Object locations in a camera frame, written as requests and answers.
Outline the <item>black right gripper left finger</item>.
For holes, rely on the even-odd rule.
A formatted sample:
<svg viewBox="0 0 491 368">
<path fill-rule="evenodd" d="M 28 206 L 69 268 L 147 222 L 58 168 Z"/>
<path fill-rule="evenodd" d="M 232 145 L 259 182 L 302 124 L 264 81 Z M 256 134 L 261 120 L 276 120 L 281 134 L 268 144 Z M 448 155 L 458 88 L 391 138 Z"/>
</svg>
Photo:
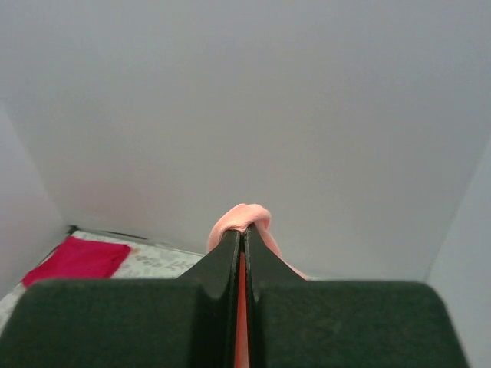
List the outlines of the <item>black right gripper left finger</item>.
<svg viewBox="0 0 491 368">
<path fill-rule="evenodd" d="M 178 278 L 46 280 L 1 335 L 3 367 L 232 367 L 240 235 Z"/>
</svg>

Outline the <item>salmon pink t shirt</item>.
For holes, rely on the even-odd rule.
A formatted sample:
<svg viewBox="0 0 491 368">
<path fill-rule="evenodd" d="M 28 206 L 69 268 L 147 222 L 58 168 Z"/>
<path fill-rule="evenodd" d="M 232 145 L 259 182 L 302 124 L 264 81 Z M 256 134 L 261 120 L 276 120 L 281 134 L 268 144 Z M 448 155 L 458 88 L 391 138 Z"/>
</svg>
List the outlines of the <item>salmon pink t shirt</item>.
<svg viewBox="0 0 491 368">
<path fill-rule="evenodd" d="M 279 246 L 269 231 L 271 220 L 270 212 L 259 204 L 238 204 L 223 215 L 213 226 L 209 238 L 207 251 L 211 252 L 222 240 L 228 230 L 235 230 L 244 234 L 250 225 L 259 230 L 266 247 L 281 261 L 290 267 L 297 275 L 305 280 L 311 278 L 303 274 L 289 263 L 285 262 Z M 246 307 L 246 264 L 243 256 L 239 261 L 239 296 L 237 304 L 235 367 L 249 367 L 248 327 Z"/>
</svg>

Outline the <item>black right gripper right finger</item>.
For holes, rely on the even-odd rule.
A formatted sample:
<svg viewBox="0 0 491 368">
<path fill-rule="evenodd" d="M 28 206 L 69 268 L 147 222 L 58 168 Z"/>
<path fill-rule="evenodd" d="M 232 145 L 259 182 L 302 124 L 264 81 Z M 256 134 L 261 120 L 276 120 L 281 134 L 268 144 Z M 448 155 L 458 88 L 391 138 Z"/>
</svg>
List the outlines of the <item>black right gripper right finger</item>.
<svg viewBox="0 0 491 368">
<path fill-rule="evenodd" d="M 243 241 L 252 367 L 465 367 L 444 302 L 409 281 L 308 281 L 249 229 Z"/>
</svg>

